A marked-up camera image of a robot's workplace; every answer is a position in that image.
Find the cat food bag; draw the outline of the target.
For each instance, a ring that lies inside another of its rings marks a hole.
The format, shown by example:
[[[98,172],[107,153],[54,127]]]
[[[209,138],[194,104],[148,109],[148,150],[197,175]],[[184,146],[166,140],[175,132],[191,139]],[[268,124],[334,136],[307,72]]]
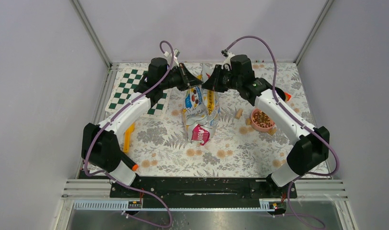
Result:
[[[190,142],[205,145],[215,134],[220,118],[219,94],[195,86],[186,91],[183,123]]]

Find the yellow plastic scoop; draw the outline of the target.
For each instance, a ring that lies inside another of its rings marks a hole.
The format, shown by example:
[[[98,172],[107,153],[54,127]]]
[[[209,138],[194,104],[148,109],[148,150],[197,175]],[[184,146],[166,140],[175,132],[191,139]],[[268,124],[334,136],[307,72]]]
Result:
[[[130,143],[131,143],[131,134],[135,130],[135,123],[133,123],[124,134],[124,146],[123,146],[123,153],[128,154],[130,149]]]

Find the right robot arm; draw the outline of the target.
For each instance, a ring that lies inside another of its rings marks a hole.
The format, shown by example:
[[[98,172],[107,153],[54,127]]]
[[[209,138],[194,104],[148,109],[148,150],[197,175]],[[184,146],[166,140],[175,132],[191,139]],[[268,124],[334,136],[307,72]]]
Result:
[[[302,119],[285,103],[286,96],[281,89],[264,78],[256,78],[246,55],[234,55],[223,65],[215,65],[202,86],[215,92],[237,90],[241,98],[264,112],[289,139],[293,148],[286,163],[268,176],[268,195],[279,197],[285,191],[285,185],[327,160],[328,129],[316,128]]]

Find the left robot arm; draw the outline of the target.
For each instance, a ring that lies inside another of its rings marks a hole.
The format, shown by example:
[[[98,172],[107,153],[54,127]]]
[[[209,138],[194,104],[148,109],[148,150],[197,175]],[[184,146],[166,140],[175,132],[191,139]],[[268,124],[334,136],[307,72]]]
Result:
[[[167,89],[185,91],[202,85],[183,63],[172,64],[162,57],[153,58],[128,100],[112,115],[98,124],[88,123],[83,130],[81,157],[85,174],[90,163],[107,173],[113,181],[122,183],[122,191],[129,197],[140,191],[135,181],[138,165],[120,148],[127,129],[146,114]]]

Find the wooden cork cylinder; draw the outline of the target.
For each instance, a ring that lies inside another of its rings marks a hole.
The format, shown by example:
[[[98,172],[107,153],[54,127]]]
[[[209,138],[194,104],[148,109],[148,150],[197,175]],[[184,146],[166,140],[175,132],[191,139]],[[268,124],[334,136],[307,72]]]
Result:
[[[240,119],[241,116],[242,116],[242,113],[243,113],[243,109],[240,108],[240,109],[236,112],[235,118],[236,118],[236,119]]]

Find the pink bowl with kibble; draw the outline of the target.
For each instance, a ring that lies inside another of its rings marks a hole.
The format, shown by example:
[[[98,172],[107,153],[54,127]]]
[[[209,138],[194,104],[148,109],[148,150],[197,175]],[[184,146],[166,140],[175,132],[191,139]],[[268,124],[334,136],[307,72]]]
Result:
[[[259,132],[268,132],[275,127],[271,118],[260,109],[254,109],[250,115],[251,126]]]

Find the green white chessboard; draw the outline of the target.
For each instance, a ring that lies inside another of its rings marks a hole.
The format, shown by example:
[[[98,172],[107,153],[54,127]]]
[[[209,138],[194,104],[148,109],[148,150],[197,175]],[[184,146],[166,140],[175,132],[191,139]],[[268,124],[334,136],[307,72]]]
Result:
[[[113,90],[105,107],[106,116],[112,115],[128,102],[131,95],[134,93],[134,89],[138,86],[139,81],[146,72],[147,71],[141,67],[126,67],[117,72]],[[163,96],[158,103],[149,109],[143,117],[163,119],[167,111],[170,95],[171,89],[164,90]]]

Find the black empty bowl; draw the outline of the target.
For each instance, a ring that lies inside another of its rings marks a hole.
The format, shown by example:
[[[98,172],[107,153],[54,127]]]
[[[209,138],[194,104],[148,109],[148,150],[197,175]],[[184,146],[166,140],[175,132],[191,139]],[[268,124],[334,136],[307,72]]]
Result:
[[[282,89],[278,88],[278,87],[273,87],[272,88],[272,95],[273,95],[272,98],[276,102],[278,102],[278,101],[285,102],[286,101],[286,94],[285,94],[285,92]]]

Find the floral tablecloth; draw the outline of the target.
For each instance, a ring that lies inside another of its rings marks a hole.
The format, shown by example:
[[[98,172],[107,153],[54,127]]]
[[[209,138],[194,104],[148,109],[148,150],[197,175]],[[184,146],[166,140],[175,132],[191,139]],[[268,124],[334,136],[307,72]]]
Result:
[[[119,71],[147,65],[124,63]],[[296,65],[278,64],[277,80],[292,95],[291,109],[314,123]],[[287,136],[279,128],[271,136],[248,125],[254,107],[234,90],[219,93],[220,118],[210,141],[204,146],[190,142],[183,123],[185,94],[171,89],[163,119],[136,120],[126,155],[139,165],[140,176],[265,177],[286,162],[292,149]],[[242,116],[236,119],[240,108]]]

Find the wooden block near bowl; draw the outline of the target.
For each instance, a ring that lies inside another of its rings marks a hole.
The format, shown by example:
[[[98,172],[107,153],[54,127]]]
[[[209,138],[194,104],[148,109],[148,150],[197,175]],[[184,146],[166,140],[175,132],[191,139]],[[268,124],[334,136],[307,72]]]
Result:
[[[271,136],[273,136],[273,135],[276,133],[276,131],[277,131],[277,128],[276,128],[276,127],[273,127],[273,128],[271,128],[271,129],[269,129],[268,134],[271,135]]]

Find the orange red small object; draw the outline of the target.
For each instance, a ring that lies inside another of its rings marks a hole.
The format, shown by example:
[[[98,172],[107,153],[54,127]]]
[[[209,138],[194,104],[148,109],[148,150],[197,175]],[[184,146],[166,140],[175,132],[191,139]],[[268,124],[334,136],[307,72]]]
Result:
[[[288,102],[288,101],[291,99],[291,97],[292,97],[292,95],[290,95],[290,94],[287,93],[287,92],[285,92],[285,96],[286,96],[285,102]]]

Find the black marker orange cap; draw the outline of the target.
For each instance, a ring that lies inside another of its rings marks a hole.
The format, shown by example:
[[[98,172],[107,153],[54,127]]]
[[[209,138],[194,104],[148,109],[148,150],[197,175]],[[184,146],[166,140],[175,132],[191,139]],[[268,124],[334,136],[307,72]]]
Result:
[[[123,154],[121,157],[121,160],[123,163],[130,168],[133,172],[137,171],[139,168],[139,165],[136,164],[131,158],[129,158],[127,155]]]

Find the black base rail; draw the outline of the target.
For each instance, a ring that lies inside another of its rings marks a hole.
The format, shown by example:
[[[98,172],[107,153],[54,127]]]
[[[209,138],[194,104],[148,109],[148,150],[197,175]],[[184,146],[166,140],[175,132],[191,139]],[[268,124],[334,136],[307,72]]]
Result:
[[[292,185],[274,188],[265,178],[150,177],[136,178],[131,187],[151,192],[168,208],[258,208],[260,199],[297,198]]]

